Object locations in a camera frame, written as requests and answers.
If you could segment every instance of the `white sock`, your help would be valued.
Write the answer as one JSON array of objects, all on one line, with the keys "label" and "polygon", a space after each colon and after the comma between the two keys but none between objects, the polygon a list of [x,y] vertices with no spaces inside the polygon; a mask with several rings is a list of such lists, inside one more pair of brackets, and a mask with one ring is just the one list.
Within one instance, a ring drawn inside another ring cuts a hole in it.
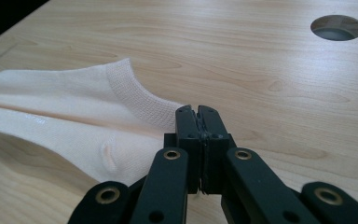
[{"label": "white sock", "polygon": [[49,148],[101,182],[146,175],[180,106],[147,91],[129,60],[0,72],[0,133]]}]

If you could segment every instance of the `wood grain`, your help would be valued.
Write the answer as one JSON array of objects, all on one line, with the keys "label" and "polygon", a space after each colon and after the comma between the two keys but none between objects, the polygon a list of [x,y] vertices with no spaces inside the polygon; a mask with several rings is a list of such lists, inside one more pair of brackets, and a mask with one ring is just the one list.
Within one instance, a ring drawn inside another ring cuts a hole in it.
[{"label": "wood grain", "polygon": [[[358,1],[50,0],[0,36],[0,71],[130,57],[157,96],[217,109],[289,187],[322,180],[358,200],[358,38],[314,35],[331,14],[358,19]],[[0,223],[66,222],[94,184],[0,134]],[[187,223],[225,223],[218,197],[189,196]]]}]

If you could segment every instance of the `sock cuff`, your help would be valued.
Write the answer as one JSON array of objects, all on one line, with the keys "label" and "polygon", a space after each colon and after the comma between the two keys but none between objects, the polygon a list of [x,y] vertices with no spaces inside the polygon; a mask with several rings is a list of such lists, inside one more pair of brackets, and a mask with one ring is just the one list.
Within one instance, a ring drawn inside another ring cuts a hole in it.
[{"label": "sock cuff", "polygon": [[112,91],[138,119],[166,132],[175,130],[175,111],[182,105],[157,97],[136,79],[130,59],[106,65]]}]

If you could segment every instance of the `wooden table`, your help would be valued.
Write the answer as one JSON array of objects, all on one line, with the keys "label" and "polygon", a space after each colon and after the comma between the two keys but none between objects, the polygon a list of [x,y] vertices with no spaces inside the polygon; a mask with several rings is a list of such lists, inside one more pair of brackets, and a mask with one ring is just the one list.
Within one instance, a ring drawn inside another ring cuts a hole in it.
[{"label": "wooden table", "polygon": [[[358,200],[358,38],[316,36],[330,14],[358,19],[358,1],[50,0],[0,36],[0,71],[129,57],[157,96],[217,109],[287,186],[321,180]],[[0,133],[0,223],[65,223],[95,184]],[[187,223],[226,223],[219,197],[188,199]]]}]

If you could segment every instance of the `sock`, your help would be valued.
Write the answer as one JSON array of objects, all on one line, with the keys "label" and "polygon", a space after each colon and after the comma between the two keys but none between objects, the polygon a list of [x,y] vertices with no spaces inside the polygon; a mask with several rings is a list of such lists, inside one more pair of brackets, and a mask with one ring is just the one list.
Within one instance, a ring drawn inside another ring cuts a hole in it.
[{"label": "sock", "polygon": [[0,133],[49,148],[101,182],[131,185],[146,175],[180,106],[147,91],[128,59],[0,72]]}]

